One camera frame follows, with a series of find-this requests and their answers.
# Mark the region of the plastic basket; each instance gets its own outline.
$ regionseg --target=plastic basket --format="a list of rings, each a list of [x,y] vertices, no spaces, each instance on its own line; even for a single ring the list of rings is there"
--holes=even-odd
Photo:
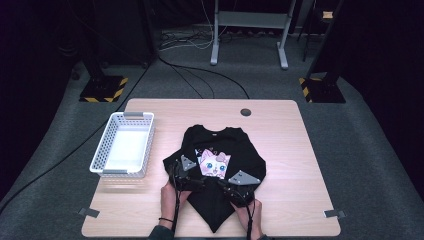
[[[90,171],[102,177],[144,177],[153,141],[153,119],[154,114],[150,112],[113,113]]]

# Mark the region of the t-shirt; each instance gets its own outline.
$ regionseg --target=t-shirt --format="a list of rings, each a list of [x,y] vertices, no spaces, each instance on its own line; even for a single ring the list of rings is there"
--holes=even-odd
[[[163,160],[165,171],[182,155],[197,164],[190,170],[190,177],[204,179],[205,182],[205,189],[191,193],[188,201],[214,233],[234,212],[229,199],[217,184],[218,180],[228,180],[240,170],[261,182],[266,175],[265,161],[241,128],[226,127],[221,131],[210,131],[203,125],[189,127],[181,149]]]

